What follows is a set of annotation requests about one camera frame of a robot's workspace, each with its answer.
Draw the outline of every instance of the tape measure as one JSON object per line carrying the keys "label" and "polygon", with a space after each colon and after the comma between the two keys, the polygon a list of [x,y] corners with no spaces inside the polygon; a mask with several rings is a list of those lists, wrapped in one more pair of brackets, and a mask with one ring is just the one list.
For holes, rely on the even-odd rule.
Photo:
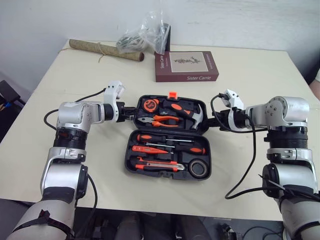
{"label": "tape measure", "polygon": [[147,113],[154,113],[159,106],[159,100],[158,99],[148,99],[144,101],[143,103],[143,110]]}

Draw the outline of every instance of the hammer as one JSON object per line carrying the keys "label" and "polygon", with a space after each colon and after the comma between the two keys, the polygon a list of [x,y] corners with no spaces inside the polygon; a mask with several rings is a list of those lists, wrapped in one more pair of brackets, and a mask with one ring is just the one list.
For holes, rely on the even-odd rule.
{"label": "hammer", "polygon": [[202,112],[202,108],[200,104],[199,104],[199,109],[200,109],[200,113],[193,112],[193,115],[192,115],[192,119],[194,119],[194,124],[192,125],[191,128],[193,129],[197,129],[199,123],[201,123],[202,120],[204,119],[204,113]]}
{"label": "hammer", "polygon": [[201,123],[202,120],[204,119],[204,113],[202,111],[202,108],[201,108],[200,104],[199,104],[200,113],[195,113],[194,111],[186,110],[182,106],[180,106],[179,104],[176,104],[176,103],[171,103],[169,106],[177,114],[179,114],[179,115],[181,115],[183,117],[186,117],[188,119],[193,119],[194,120],[194,124],[191,127],[192,129],[197,129],[199,123]]}

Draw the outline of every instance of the book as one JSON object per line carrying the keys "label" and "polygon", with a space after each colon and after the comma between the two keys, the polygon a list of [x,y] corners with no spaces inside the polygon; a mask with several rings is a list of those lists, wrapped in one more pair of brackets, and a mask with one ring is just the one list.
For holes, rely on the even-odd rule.
{"label": "book", "polygon": [[155,53],[156,82],[216,81],[217,66],[210,51],[166,51]]}

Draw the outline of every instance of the tabletop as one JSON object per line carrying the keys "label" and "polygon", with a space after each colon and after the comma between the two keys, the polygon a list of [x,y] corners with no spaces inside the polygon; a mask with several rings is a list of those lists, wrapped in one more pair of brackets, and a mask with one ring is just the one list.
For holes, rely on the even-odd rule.
{"label": "tabletop", "polygon": [[[155,82],[155,56],[146,52],[142,62],[67,49],[61,51],[0,144],[0,198],[37,202],[40,180],[55,132],[43,123],[44,115],[59,107],[99,92],[110,81],[119,80],[126,90],[120,101],[135,107],[142,95],[167,95],[205,102],[226,89],[237,92],[245,106],[264,104],[274,96],[302,97],[309,102],[308,146],[313,150],[320,176],[320,104],[284,51],[172,45],[172,51],[211,51],[219,71],[216,82]],[[98,95],[90,100],[103,101]],[[217,100],[216,110],[224,109]],[[55,124],[56,113],[48,121]],[[98,208],[172,213],[221,218],[281,220],[276,202],[263,192],[252,192],[226,200],[224,195],[239,181],[253,154],[252,134],[221,132],[205,134],[211,149],[211,176],[204,181],[173,180],[133,174],[125,169],[133,122],[104,122],[91,126],[86,141],[86,162],[98,192]],[[256,161],[238,191],[261,187],[258,176],[268,164],[265,132],[257,132]],[[81,207],[92,207],[90,184]]]}

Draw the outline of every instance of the white wall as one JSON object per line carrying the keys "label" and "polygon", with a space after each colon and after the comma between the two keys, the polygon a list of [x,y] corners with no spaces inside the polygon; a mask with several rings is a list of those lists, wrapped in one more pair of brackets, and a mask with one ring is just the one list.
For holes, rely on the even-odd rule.
{"label": "white wall", "polygon": [[[319,61],[319,0],[163,1],[172,44],[286,50],[304,75]],[[32,93],[68,38],[116,41],[152,3],[0,0],[0,73]]]}

